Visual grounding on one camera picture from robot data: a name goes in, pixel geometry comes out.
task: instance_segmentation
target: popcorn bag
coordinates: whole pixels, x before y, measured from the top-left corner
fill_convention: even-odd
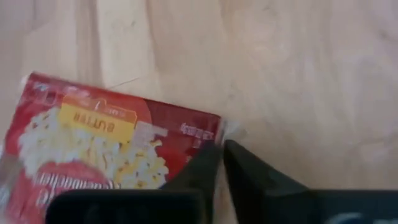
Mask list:
[[[42,223],[66,190],[157,189],[220,137],[217,115],[33,73],[4,142],[21,163],[4,212]]]

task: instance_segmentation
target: red box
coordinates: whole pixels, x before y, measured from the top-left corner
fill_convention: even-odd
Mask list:
[[[19,173],[8,215],[42,223],[70,189],[156,189],[175,177],[221,118],[33,73],[5,138]]]

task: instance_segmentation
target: popcorn image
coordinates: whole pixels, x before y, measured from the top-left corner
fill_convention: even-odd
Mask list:
[[[169,169],[165,166],[165,160],[156,154],[155,147],[160,144],[160,141],[156,141],[146,150],[133,150],[133,161],[126,161],[125,165],[118,169],[116,182],[119,182],[122,188],[128,189],[156,189],[165,184],[165,176]]]
[[[28,176],[34,176],[47,162],[56,164],[82,161],[95,167],[125,189],[155,189],[166,183],[169,173],[163,158],[156,153],[160,140],[133,147],[84,129],[58,122],[59,108],[34,116],[19,138],[20,158]]]

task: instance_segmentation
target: black plastic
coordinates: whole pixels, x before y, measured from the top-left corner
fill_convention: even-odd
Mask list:
[[[205,199],[208,223],[213,219],[213,195],[222,153],[213,141],[206,142],[178,176],[161,187],[164,190],[200,190]]]
[[[198,190],[72,190],[50,204],[50,224],[206,223]]]
[[[226,141],[224,163],[240,224],[398,223],[398,192],[311,190]]]

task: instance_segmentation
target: wooden surface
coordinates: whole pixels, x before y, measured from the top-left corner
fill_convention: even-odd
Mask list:
[[[397,24],[396,0],[0,0],[1,134],[37,70],[238,121],[310,187],[396,189]]]

